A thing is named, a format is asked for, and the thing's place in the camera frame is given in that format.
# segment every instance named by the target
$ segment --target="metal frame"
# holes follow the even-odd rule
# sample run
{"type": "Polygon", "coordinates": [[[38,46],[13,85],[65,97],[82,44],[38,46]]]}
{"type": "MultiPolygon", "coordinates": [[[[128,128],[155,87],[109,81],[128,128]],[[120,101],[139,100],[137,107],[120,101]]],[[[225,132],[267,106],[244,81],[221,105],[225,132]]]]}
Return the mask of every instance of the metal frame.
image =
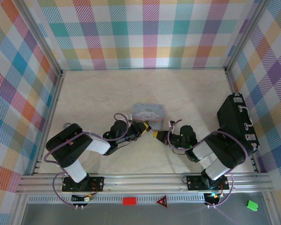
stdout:
{"type": "MultiPolygon", "coordinates": [[[[99,200],[94,203],[120,203],[123,196],[145,197],[145,200],[141,199],[144,201],[143,203],[153,203],[157,196],[164,194],[173,196],[172,201],[174,202],[202,203],[201,194],[211,193],[211,191],[188,191],[187,185],[183,183],[183,177],[186,175],[200,175],[200,173],[90,174],[90,176],[105,177],[104,191],[96,195],[99,200]],[[185,200],[185,197],[192,197],[192,199],[185,200]]],[[[48,203],[48,201],[62,203],[54,195],[52,189],[54,176],[54,174],[35,174],[22,177],[9,224],[21,224],[26,206],[29,203],[48,203]]],[[[233,193],[268,193],[274,189],[267,173],[234,173],[233,177],[235,180],[233,193]]],[[[55,184],[57,192],[63,199],[68,201],[71,194],[88,194],[82,192],[62,193],[61,179],[61,177],[57,178],[55,184]]],[[[228,176],[228,181],[231,185],[230,176],[228,176]]]]}
{"type": "Polygon", "coordinates": [[[38,24],[33,19],[29,9],[27,8],[26,4],[22,0],[13,0],[14,4],[18,8],[19,12],[23,16],[25,22],[27,23],[31,33],[33,34],[34,38],[41,46],[45,56],[47,57],[48,61],[50,62],[52,68],[55,70],[57,74],[60,76],[62,75],[62,69],[59,63],[56,61],[49,45],[47,44],[41,30],[39,29],[38,24]]]}
{"type": "MultiPolygon", "coordinates": [[[[247,40],[251,37],[260,17],[265,11],[270,0],[261,0],[257,9],[254,12],[252,19],[249,22],[244,34],[242,35],[239,44],[237,45],[234,53],[231,56],[231,60],[225,68],[225,74],[229,84],[231,92],[233,92],[233,85],[229,77],[229,72],[236,63],[241,51],[243,50],[247,40]]],[[[44,152],[44,145],[49,134],[50,126],[58,102],[58,98],[61,92],[61,87],[64,81],[64,75],[62,74],[60,65],[54,58],[50,47],[46,43],[42,33],[30,14],[29,9],[23,3],[23,0],[14,0],[18,10],[23,15],[26,23],[30,27],[33,35],[35,36],[37,42],[41,45],[45,55],[47,56],[49,62],[53,66],[54,70],[59,74],[59,79],[57,83],[57,88],[53,97],[53,102],[50,107],[49,118],[45,124],[44,133],[41,139],[41,144],[38,149],[36,158],[34,159],[34,167],[31,170],[31,175],[33,176],[23,176],[22,181],[19,185],[17,195],[12,207],[11,216],[9,224],[21,224],[24,212],[27,204],[32,202],[44,202],[44,196],[50,196],[53,198],[46,198],[48,202],[51,203],[61,203],[53,192],[52,180],[55,176],[54,174],[38,174],[38,169],[42,161],[42,156],[44,152]]],[[[256,171],[260,171],[258,162],[253,156],[253,166],[256,171]]],[[[281,224],[281,210],[277,204],[277,198],[273,192],[274,187],[270,180],[269,174],[267,173],[235,173],[233,174],[235,178],[235,188],[232,190],[233,193],[238,192],[262,192],[266,201],[268,213],[273,224],[281,224]]],[[[183,183],[182,179],[185,175],[200,175],[193,173],[151,173],[151,174],[91,174],[91,176],[104,176],[104,191],[98,193],[96,197],[98,198],[104,196],[110,199],[114,196],[152,196],[152,195],[175,195],[175,196],[196,196],[201,193],[208,193],[211,191],[188,191],[187,185],[183,183]]],[[[228,177],[229,184],[231,184],[231,177],[228,177]]],[[[69,193],[61,192],[62,182],[61,177],[56,179],[56,190],[64,198],[68,199],[70,197],[69,193]]],[[[102,200],[100,198],[100,203],[106,201],[106,198],[102,200]]]]}
{"type": "Polygon", "coordinates": [[[64,78],[65,78],[66,73],[63,73],[62,76],[60,76],[57,80],[57,85],[56,85],[56,90],[52,99],[52,104],[50,106],[49,109],[49,115],[48,115],[48,119],[45,122],[44,125],[44,131],[41,137],[41,142],[40,145],[37,149],[37,153],[36,156],[33,159],[33,167],[31,168],[30,174],[33,175],[35,170],[38,169],[40,167],[40,162],[42,162],[42,157],[43,157],[43,153],[45,150],[45,145],[46,145],[46,141],[48,139],[48,135],[49,135],[49,131],[50,131],[50,127],[52,124],[52,120],[53,120],[53,116],[56,110],[56,106],[59,100],[59,96],[61,93],[61,88],[64,82],[64,78]]]}
{"type": "Polygon", "coordinates": [[[234,64],[236,63],[238,57],[240,56],[241,52],[243,51],[247,41],[251,38],[252,33],[254,32],[261,16],[263,15],[264,11],[266,10],[268,4],[271,0],[260,0],[258,6],[255,9],[255,12],[253,13],[253,16],[251,20],[249,21],[249,24],[247,25],[241,39],[239,40],[238,45],[235,47],[234,52],[232,53],[232,56],[230,58],[230,61],[225,68],[226,71],[231,71],[234,64]]]}

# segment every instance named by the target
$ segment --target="black case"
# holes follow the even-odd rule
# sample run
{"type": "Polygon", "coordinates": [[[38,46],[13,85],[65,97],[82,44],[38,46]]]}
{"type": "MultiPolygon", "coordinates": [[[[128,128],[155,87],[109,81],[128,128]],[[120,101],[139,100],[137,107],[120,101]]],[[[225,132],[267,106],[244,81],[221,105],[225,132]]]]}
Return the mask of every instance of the black case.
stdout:
{"type": "Polygon", "coordinates": [[[227,126],[237,133],[241,139],[247,141],[252,153],[260,148],[255,129],[251,126],[251,118],[242,94],[230,94],[217,112],[217,118],[220,127],[227,126]]]}

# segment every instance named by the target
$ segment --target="green block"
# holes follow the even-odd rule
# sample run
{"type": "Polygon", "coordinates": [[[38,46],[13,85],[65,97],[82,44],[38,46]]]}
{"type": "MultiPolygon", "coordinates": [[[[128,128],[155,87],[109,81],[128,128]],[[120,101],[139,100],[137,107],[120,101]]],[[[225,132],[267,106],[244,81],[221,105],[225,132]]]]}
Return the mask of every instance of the green block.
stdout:
{"type": "Polygon", "coordinates": [[[251,200],[249,200],[249,201],[248,201],[247,208],[249,208],[249,209],[251,209],[251,210],[253,210],[253,211],[256,212],[256,211],[257,211],[257,208],[258,208],[258,204],[255,203],[255,202],[253,202],[253,201],[251,201],[251,200]]]}

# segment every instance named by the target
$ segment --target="beige floor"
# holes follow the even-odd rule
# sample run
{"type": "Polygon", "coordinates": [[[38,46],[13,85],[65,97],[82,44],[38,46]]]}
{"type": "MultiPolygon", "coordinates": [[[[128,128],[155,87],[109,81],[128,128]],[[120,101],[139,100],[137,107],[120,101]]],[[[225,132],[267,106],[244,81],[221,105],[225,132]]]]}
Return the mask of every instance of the beige floor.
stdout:
{"type": "MultiPolygon", "coordinates": [[[[191,125],[201,140],[219,128],[216,112],[230,93],[222,70],[102,70],[67,72],[53,118],[49,138],[65,123],[78,123],[85,131],[102,135],[114,123],[114,113],[129,113],[135,103],[162,104],[163,128],[168,120],[183,119],[176,128],[191,125]]],[[[85,151],[80,161],[92,173],[182,173],[201,172],[212,160],[199,163],[175,155],[152,133],[110,156],[85,151]]],[[[57,173],[55,165],[43,162],[40,173],[57,173]]],[[[235,172],[253,172],[251,162],[235,172]]]]}

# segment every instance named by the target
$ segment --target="cable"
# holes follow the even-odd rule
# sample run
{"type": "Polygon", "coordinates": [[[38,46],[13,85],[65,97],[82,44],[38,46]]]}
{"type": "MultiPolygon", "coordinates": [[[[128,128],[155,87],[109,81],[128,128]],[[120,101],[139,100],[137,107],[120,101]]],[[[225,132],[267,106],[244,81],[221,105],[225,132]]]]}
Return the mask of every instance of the cable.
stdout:
{"type": "Polygon", "coordinates": [[[96,192],[93,195],[97,194],[98,193],[98,186],[95,183],[91,183],[91,185],[95,186],[95,188],[96,188],[96,192]]]}
{"type": "Polygon", "coordinates": [[[63,184],[65,184],[64,183],[64,177],[65,177],[66,175],[63,175],[63,177],[61,178],[61,182],[63,183],[63,184]]]}
{"type": "Polygon", "coordinates": [[[224,194],[224,191],[223,191],[223,189],[224,189],[224,187],[223,187],[223,184],[222,184],[222,182],[220,182],[220,185],[221,185],[221,195],[223,195],[224,194]]]}
{"type": "Polygon", "coordinates": [[[179,154],[179,153],[174,152],[174,149],[173,149],[173,148],[172,148],[172,152],[173,152],[174,154],[176,154],[176,155],[185,155],[185,153],[184,153],[184,154],[179,154]]]}
{"type": "Polygon", "coordinates": [[[58,162],[52,161],[52,160],[47,160],[48,156],[51,155],[53,152],[57,151],[58,149],[60,149],[61,147],[65,146],[66,144],[69,144],[70,142],[72,142],[72,141],[75,140],[76,138],[82,136],[82,135],[92,135],[92,136],[95,136],[95,137],[97,137],[97,138],[100,138],[100,139],[102,139],[102,140],[104,140],[104,141],[116,141],[116,140],[119,140],[119,139],[123,138],[123,137],[127,134],[127,132],[128,132],[128,129],[129,129],[129,121],[128,121],[128,118],[127,118],[124,114],[122,114],[122,113],[116,113],[116,114],[114,114],[113,118],[114,118],[115,120],[118,120],[118,119],[116,118],[117,115],[123,116],[123,117],[125,118],[126,124],[127,124],[126,131],[124,132],[124,134],[123,134],[121,137],[118,137],[118,138],[115,138],[115,139],[106,139],[106,138],[101,137],[100,135],[97,135],[97,134],[94,134],[94,133],[91,133],[91,132],[81,132],[81,133],[77,134],[76,136],[72,137],[70,140],[67,140],[66,142],[63,142],[62,144],[60,144],[59,146],[56,146],[54,149],[52,149],[51,151],[49,151],[49,152],[45,155],[45,157],[44,157],[44,161],[45,161],[45,162],[47,162],[47,163],[54,163],[54,164],[58,165],[58,166],[62,169],[62,171],[63,171],[63,172],[60,172],[60,173],[56,174],[56,176],[53,178],[52,187],[53,187],[53,191],[54,191],[54,193],[56,194],[56,196],[57,196],[64,204],[69,205],[69,206],[76,207],[76,206],[74,206],[73,204],[70,204],[70,203],[64,201],[64,200],[59,196],[59,194],[57,193],[57,191],[56,191],[56,189],[55,189],[55,186],[54,186],[54,185],[55,185],[54,182],[55,182],[56,178],[57,178],[59,175],[62,175],[62,174],[66,174],[66,175],[67,175],[67,172],[65,171],[64,168],[62,168],[62,167],[58,164],[58,162]]]}
{"type": "Polygon", "coordinates": [[[209,135],[207,135],[206,137],[204,137],[200,142],[196,143],[194,146],[192,146],[192,147],[190,147],[190,148],[183,149],[183,150],[182,150],[182,149],[176,148],[176,147],[173,146],[172,143],[170,142],[170,133],[171,133],[172,129],[174,128],[174,126],[175,126],[176,124],[178,124],[180,121],[182,121],[182,120],[177,120],[175,123],[173,123],[172,126],[170,127],[169,131],[168,131],[168,143],[169,143],[169,146],[171,146],[173,149],[178,150],[178,151],[187,151],[187,150],[190,150],[190,149],[194,149],[194,148],[197,147],[199,144],[201,144],[201,143],[204,141],[204,139],[207,138],[208,136],[213,135],[214,133],[219,133],[219,134],[222,134],[222,135],[225,135],[225,136],[231,138],[231,139],[232,139],[233,141],[235,141],[235,142],[242,148],[242,150],[244,151],[244,160],[243,160],[239,165],[241,165],[242,163],[244,163],[244,162],[247,160],[247,158],[248,158],[248,153],[247,153],[247,150],[245,149],[244,145],[241,144],[241,143],[240,143],[235,137],[233,137],[232,135],[230,135],[230,134],[228,134],[228,133],[226,133],[226,132],[220,131],[220,130],[215,130],[215,131],[211,132],[209,135]]]}
{"type": "Polygon", "coordinates": [[[125,145],[123,145],[123,146],[119,147],[119,148],[118,148],[118,150],[119,150],[120,148],[123,148],[123,147],[125,147],[125,146],[127,146],[127,145],[131,144],[131,142],[132,142],[132,141],[130,141],[128,144],[125,144],[125,145]]]}
{"type": "Polygon", "coordinates": [[[187,175],[185,175],[185,176],[182,177],[182,182],[187,185],[187,183],[185,183],[184,180],[183,180],[184,177],[187,177],[187,175]]]}
{"type": "Polygon", "coordinates": [[[114,118],[115,120],[118,120],[118,119],[116,118],[117,115],[123,116],[123,117],[125,118],[126,124],[127,124],[126,131],[124,132],[124,134],[123,134],[121,137],[118,137],[118,138],[115,138],[115,139],[107,139],[107,138],[103,138],[103,137],[101,137],[100,135],[97,135],[97,134],[94,134],[94,133],[91,133],[91,132],[81,132],[81,133],[77,134],[76,136],[72,137],[71,139],[67,140],[66,142],[63,142],[63,143],[60,144],[59,146],[56,146],[56,147],[55,147],[54,149],[52,149],[51,151],[49,151],[49,152],[45,155],[44,161],[47,162],[47,163],[54,163],[54,164],[56,164],[56,165],[59,166],[58,162],[52,161],[52,160],[48,160],[48,159],[47,159],[48,156],[51,155],[53,152],[57,151],[58,149],[60,149],[61,147],[65,146],[66,144],[69,144],[70,142],[72,142],[72,141],[75,140],[76,138],[82,136],[82,135],[92,135],[92,136],[95,136],[95,137],[97,137],[97,138],[100,138],[100,139],[102,139],[102,140],[104,140],[104,141],[116,141],[116,140],[121,139],[121,138],[124,137],[124,136],[127,134],[127,132],[128,132],[128,129],[129,129],[129,121],[128,121],[128,118],[127,118],[124,114],[121,114],[121,113],[116,113],[116,114],[114,114],[113,118],[114,118]]]}
{"type": "MultiPolygon", "coordinates": [[[[241,147],[241,149],[244,151],[244,160],[243,160],[239,165],[243,164],[243,163],[247,160],[247,158],[248,158],[248,152],[247,152],[247,150],[245,149],[244,145],[241,144],[241,143],[240,143],[235,137],[233,137],[232,135],[230,135],[230,134],[228,134],[228,133],[226,133],[226,132],[220,131],[220,130],[215,130],[215,131],[211,132],[209,135],[207,135],[206,137],[204,137],[200,142],[198,142],[197,144],[195,144],[194,146],[192,146],[192,147],[190,147],[190,148],[180,150],[180,149],[174,147],[174,146],[171,144],[171,142],[170,142],[170,133],[171,133],[172,129],[174,128],[174,126],[175,126],[177,123],[179,123],[180,121],[182,121],[182,120],[177,120],[175,123],[173,123],[172,126],[170,127],[169,131],[168,131],[168,143],[169,143],[169,146],[171,146],[173,149],[176,149],[176,150],[179,150],[179,151],[187,151],[187,150],[193,149],[193,148],[195,148],[196,146],[198,146],[199,144],[201,144],[201,143],[204,141],[204,139],[207,138],[208,136],[213,135],[213,134],[215,134],[215,133],[218,133],[218,134],[222,134],[222,135],[225,135],[225,136],[231,138],[231,139],[232,139],[233,141],[235,141],[235,142],[241,147]]],[[[222,202],[220,202],[220,203],[218,203],[218,204],[216,204],[216,205],[212,205],[212,204],[210,204],[210,203],[208,203],[208,202],[206,202],[206,204],[212,205],[212,206],[215,207],[215,206],[218,206],[218,205],[222,205],[224,202],[226,202],[226,201],[228,200],[228,198],[230,197],[230,195],[231,195],[231,193],[232,193],[233,186],[234,186],[234,178],[233,178],[233,175],[230,173],[231,170],[232,170],[232,169],[228,170],[228,171],[225,173],[225,174],[230,174],[230,176],[231,176],[231,178],[232,178],[232,186],[231,186],[231,189],[230,189],[230,191],[229,191],[227,197],[226,197],[222,202]]]]}
{"type": "Polygon", "coordinates": [[[64,173],[64,172],[59,172],[59,173],[56,174],[55,177],[53,178],[53,181],[52,181],[53,191],[54,191],[54,193],[56,194],[56,196],[57,196],[64,204],[69,205],[69,206],[71,206],[71,207],[75,207],[73,204],[68,203],[68,202],[66,202],[65,200],[63,200],[62,197],[60,197],[60,195],[57,193],[57,191],[56,191],[56,189],[55,189],[55,180],[56,180],[56,178],[57,178],[59,175],[62,175],[62,174],[64,175],[65,173],[64,173]]]}
{"type": "Polygon", "coordinates": [[[234,187],[234,178],[233,178],[233,175],[232,175],[231,173],[229,173],[229,174],[230,174],[231,179],[232,179],[232,185],[231,185],[231,189],[230,189],[230,191],[229,191],[227,197],[226,197],[223,201],[221,201],[220,203],[214,204],[214,205],[213,205],[213,204],[210,204],[209,202],[205,202],[207,205],[211,205],[211,206],[216,207],[216,206],[222,205],[224,202],[226,202],[226,201],[228,200],[228,198],[230,197],[230,195],[231,195],[231,193],[232,193],[233,187],[234,187]]]}

